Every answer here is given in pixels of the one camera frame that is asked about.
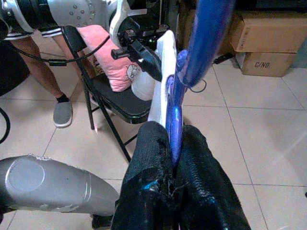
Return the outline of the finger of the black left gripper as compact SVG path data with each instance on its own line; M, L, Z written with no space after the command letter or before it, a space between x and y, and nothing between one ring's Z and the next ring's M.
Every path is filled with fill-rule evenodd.
M137 63L141 69L147 72L156 81L162 80L162 63L158 55L148 46L135 40L130 45L130 60Z

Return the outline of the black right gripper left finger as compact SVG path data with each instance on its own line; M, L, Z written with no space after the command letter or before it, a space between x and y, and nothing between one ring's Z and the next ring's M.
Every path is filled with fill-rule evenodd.
M166 130L155 121L144 123L115 204L111 229L171 229L172 176Z

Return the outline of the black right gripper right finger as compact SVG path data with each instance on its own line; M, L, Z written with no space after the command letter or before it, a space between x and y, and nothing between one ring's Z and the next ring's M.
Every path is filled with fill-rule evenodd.
M234 187L212 155L206 137L194 126L183 127L177 182L183 187L183 230L249 230Z

